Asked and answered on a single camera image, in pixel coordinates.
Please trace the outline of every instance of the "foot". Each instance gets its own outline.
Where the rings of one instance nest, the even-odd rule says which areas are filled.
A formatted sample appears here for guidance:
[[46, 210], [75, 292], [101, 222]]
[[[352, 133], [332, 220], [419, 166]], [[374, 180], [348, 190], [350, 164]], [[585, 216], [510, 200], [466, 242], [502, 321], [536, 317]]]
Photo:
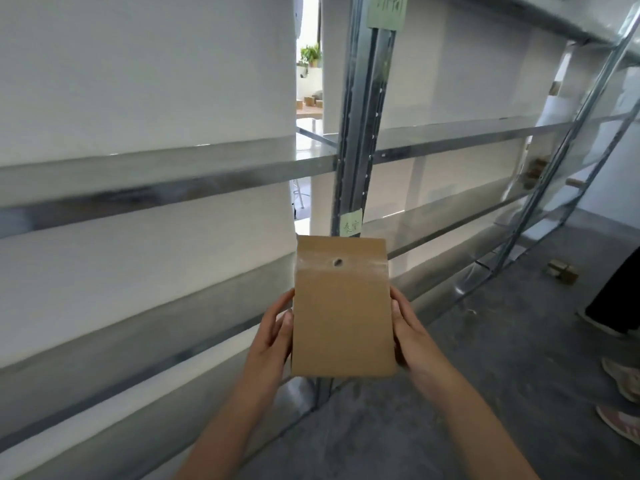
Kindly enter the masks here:
[[611, 327], [608, 327], [606, 325], [604, 325], [604, 323], [600, 323], [597, 322], [596, 320], [594, 320], [593, 318], [590, 318], [585, 312], [584, 310], [578, 310], [576, 311], [576, 314], [583, 320], [585, 320], [585, 322], [592, 324], [594, 327], [599, 328], [600, 330], [602, 330], [603, 332], [606, 332], [610, 335], [612, 335], [613, 337], [624, 337], [627, 334], [627, 331], [620, 331], [620, 330], [614, 330]]
[[620, 394], [632, 403], [640, 404], [640, 370], [625, 367], [610, 358], [602, 358], [602, 368], [613, 377]]
[[620, 436], [640, 445], [640, 418], [615, 411], [606, 406], [596, 406], [598, 416]]

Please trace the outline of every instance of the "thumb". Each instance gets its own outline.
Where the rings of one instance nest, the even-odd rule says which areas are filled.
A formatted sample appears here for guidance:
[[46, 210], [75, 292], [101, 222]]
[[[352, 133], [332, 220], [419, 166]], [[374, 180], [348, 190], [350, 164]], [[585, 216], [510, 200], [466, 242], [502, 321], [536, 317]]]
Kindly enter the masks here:
[[391, 318], [394, 325], [394, 334], [398, 340], [402, 341], [412, 329], [409, 327], [409, 323], [404, 320], [400, 312], [400, 305], [395, 299], [391, 300]]
[[273, 353], [278, 357], [278, 360], [284, 363], [289, 349], [291, 348], [291, 342], [293, 338], [293, 313], [291, 310], [287, 310], [282, 318], [282, 326], [278, 332], [273, 346], [271, 347]]

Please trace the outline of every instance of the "person's left hand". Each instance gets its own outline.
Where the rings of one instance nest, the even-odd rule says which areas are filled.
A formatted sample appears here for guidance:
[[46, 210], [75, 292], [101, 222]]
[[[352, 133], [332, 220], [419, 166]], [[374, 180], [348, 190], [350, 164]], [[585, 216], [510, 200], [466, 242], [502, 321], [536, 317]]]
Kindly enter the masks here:
[[258, 421], [273, 402], [282, 381], [284, 363], [291, 352], [293, 313], [276, 316], [291, 301], [294, 289], [281, 295], [262, 317], [253, 339], [244, 371], [233, 393], [233, 402], [245, 405], [246, 413]]

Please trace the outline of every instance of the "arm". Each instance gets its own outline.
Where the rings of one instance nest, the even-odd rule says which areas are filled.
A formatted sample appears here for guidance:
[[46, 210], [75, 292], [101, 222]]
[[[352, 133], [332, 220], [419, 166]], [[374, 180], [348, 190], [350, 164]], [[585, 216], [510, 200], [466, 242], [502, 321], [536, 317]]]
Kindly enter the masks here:
[[473, 480], [538, 478], [482, 396], [440, 351], [407, 298], [391, 288], [394, 332], [417, 389], [443, 414]]
[[262, 317], [244, 371], [227, 402], [204, 429], [175, 480], [225, 480], [236, 470], [252, 429], [273, 402], [291, 350], [293, 315], [276, 315], [293, 298], [284, 293]]

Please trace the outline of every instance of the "hand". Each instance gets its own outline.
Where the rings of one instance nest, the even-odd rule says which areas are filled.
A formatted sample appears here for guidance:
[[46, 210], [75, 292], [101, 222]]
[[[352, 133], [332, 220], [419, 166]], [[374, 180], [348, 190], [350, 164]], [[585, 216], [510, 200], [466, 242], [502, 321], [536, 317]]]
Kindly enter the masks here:
[[244, 404], [245, 413], [257, 422], [273, 402], [282, 381], [284, 363], [291, 352], [293, 313], [287, 310], [276, 316], [294, 295], [287, 291], [267, 310], [255, 334], [240, 380], [232, 395], [232, 402]]
[[416, 388], [439, 406], [446, 401], [444, 395], [463, 380], [462, 376], [415, 316], [409, 300], [393, 286], [391, 298], [394, 334], [402, 361], [409, 368]]

